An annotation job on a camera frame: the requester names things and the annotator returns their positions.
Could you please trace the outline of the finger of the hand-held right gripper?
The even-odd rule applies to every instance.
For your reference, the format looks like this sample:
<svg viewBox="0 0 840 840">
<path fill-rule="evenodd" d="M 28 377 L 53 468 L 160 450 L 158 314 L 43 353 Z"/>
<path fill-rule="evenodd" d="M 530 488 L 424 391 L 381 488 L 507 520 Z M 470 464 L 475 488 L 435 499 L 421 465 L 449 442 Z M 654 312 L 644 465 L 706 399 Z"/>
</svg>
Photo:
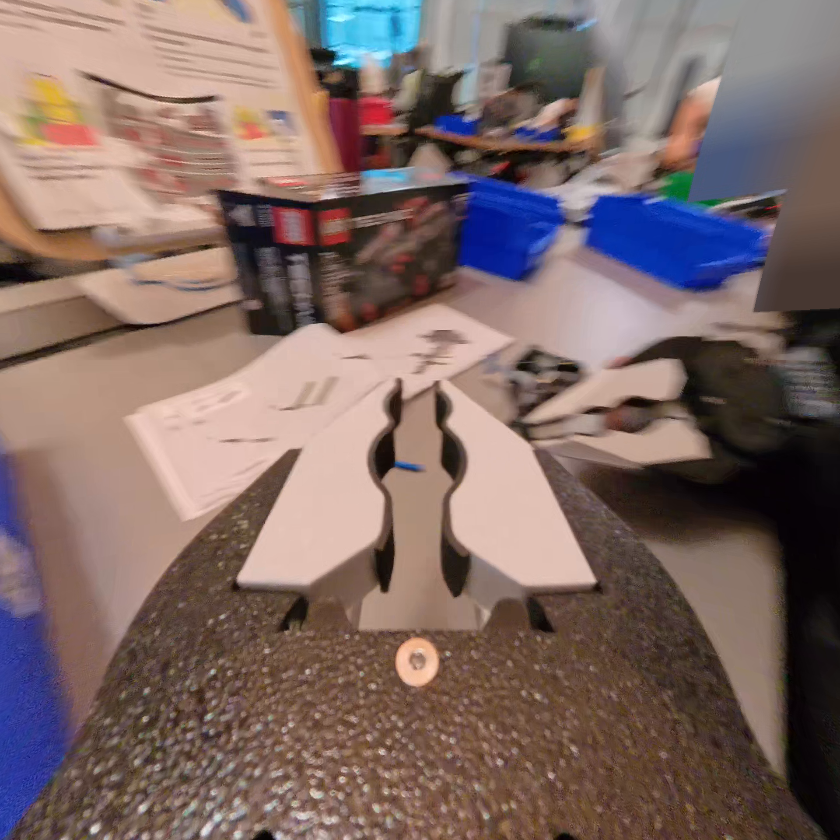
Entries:
<svg viewBox="0 0 840 840">
<path fill-rule="evenodd" d="M 567 459 L 619 469 L 686 464 L 712 458 L 708 438 L 683 418 L 656 420 L 644 430 L 608 430 L 599 435 L 575 434 L 532 442 L 536 449 Z"/>
<path fill-rule="evenodd" d="M 602 369 L 534 408 L 523 422 L 529 425 L 554 423 L 593 409 L 612 409 L 632 400 L 673 402 L 683 392 L 686 382 L 686 368 L 676 359 L 656 359 Z"/>
</svg>

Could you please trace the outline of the black toy set box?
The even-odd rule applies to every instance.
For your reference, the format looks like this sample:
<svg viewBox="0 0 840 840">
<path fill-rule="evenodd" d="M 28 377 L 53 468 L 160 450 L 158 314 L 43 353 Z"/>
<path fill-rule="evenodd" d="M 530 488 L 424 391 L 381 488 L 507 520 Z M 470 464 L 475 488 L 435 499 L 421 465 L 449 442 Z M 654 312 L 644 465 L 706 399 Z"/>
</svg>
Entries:
<svg viewBox="0 0 840 840">
<path fill-rule="evenodd" d="M 216 193 L 251 333 L 346 333 L 455 284 L 469 180 L 405 167 Z"/>
</svg>

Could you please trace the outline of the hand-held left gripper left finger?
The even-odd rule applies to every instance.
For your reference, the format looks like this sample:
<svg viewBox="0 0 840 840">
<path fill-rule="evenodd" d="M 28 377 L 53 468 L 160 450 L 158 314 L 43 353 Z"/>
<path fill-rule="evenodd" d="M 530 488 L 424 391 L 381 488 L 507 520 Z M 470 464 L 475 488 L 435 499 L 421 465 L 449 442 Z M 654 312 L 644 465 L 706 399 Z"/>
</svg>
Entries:
<svg viewBox="0 0 840 840">
<path fill-rule="evenodd" d="M 393 504 L 383 479 L 396 464 L 403 382 L 384 381 L 316 433 L 290 473 L 238 573 L 240 589 L 333 599 L 352 627 L 395 563 Z"/>
</svg>

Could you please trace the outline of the maroon tumbler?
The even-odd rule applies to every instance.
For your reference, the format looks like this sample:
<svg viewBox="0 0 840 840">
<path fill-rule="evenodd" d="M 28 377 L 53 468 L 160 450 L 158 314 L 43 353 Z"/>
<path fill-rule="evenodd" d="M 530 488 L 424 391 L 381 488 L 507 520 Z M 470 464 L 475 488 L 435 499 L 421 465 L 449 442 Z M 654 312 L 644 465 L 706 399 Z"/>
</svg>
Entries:
<svg viewBox="0 0 840 840">
<path fill-rule="evenodd" d="M 360 172 L 362 164 L 361 112 L 358 73 L 334 67 L 324 77 L 329 94 L 329 121 L 346 172 Z"/>
</svg>

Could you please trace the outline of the wooden background table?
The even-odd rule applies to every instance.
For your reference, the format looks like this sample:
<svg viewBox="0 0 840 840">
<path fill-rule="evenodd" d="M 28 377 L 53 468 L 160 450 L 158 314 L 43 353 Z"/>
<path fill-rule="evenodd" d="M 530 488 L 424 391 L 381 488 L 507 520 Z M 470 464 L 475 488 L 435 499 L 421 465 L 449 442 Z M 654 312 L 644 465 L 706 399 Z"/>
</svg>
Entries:
<svg viewBox="0 0 840 840">
<path fill-rule="evenodd" d="M 472 136 L 441 131 L 432 126 L 416 129 L 414 134 L 418 138 L 436 143 L 453 145 L 462 149 L 490 152 L 493 154 L 513 153 L 547 153 L 574 154 L 579 152 L 596 151 L 599 147 L 595 139 L 583 141 L 550 141 L 530 142 L 519 138 L 490 138 L 487 136 Z"/>
</svg>

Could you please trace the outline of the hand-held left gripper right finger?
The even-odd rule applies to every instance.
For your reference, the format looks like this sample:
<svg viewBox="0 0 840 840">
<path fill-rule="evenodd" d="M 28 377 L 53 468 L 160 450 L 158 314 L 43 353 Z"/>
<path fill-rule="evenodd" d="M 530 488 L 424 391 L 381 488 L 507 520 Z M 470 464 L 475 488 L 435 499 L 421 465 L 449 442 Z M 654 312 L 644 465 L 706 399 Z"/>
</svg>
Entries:
<svg viewBox="0 0 840 840">
<path fill-rule="evenodd" d="M 533 447 L 448 381 L 434 388 L 450 479 L 440 561 L 453 599 L 485 627 L 501 602 L 597 592 L 585 556 Z"/>
</svg>

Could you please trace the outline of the blue storage bin with tag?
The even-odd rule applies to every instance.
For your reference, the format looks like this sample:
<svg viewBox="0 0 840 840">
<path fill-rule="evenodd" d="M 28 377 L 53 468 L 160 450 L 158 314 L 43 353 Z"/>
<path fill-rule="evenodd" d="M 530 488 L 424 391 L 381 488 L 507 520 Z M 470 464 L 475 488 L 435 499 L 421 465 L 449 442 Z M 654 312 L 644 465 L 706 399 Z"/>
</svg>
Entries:
<svg viewBox="0 0 840 840">
<path fill-rule="evenodd" d="M 8 838 L 61 765 L 68 708 L 46 600 L 19 499 L 1 454 L 1 838 Z"/>
</svg>

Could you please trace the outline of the grey black toy brick assembly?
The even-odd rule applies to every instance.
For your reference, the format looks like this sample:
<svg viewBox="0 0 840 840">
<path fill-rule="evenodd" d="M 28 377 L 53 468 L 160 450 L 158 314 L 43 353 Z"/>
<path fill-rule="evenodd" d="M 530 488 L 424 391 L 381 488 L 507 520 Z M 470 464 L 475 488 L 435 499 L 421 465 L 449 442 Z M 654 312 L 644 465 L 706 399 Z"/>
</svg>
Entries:
<svg viewBox="0 0 840 840">
<path fill-rule="evenodd" d="M 499 353 L 492 354 L 485 362 L 485 372 L 500 376 L 517 415 L 523 417 L 579 382 L 585 367 L 579 361 L 530 346 L 511 361 L 503 361 Z"/>
</svg>

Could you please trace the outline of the open instruction booklet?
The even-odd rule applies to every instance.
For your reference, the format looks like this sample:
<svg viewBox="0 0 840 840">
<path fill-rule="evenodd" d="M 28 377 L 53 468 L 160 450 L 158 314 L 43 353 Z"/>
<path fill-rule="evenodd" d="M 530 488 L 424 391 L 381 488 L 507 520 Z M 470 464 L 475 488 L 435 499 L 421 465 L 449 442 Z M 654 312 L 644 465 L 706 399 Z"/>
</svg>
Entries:
<svg viewBox="0 0 840 840">
<path fill-rule="evenodd" d="M 410 400 L 513 338 L 434 304 L 353 332 L 300 328 L 246 367 L 125 418 L 177 517 L 228 504 L 279 457 L 393 378 Z"/>
</svg>

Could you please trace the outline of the person's right hand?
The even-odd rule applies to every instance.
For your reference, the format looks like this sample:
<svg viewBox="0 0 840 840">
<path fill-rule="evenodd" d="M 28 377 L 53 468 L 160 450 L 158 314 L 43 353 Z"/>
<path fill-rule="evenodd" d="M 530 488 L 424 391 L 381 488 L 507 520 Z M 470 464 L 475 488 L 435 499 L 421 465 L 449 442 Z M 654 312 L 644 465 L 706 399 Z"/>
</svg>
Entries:
<svg viewBox="0 0 840 840">
<path fill-rule="evenodd" d="M 606 432 L 638 434 L 657 419 L 656 411 L 652 406 L 625 403 L 603 415 L 603 427 Z"/>
</svg>

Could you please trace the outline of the white board stand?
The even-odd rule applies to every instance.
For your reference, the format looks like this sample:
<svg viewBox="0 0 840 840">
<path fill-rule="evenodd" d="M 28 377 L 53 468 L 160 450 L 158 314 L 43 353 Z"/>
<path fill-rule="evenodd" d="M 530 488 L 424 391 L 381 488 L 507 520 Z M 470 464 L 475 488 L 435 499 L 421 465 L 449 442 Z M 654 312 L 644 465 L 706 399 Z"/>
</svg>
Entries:
<svg viewBox="0 0 840 840">
<path fill-rule="evenodd" d="M 241 301 L 229 247 L 131 262 L 73 280 L 81 295 L 117 321 L 155 326 Z"/>
</svg>

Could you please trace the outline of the wooden board with instruction poster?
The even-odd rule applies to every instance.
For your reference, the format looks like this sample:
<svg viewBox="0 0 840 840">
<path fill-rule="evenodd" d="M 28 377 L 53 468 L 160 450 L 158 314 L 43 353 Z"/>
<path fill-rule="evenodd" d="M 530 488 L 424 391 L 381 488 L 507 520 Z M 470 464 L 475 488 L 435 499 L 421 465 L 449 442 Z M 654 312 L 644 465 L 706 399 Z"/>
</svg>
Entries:
<svg viewBox="0 0 840 840">
<path fill-rule="evenodd" d="M 215 245 L 217 193 L 341 168 L 287 2 L 2 2 L 2 245 Z"/>
</svg>

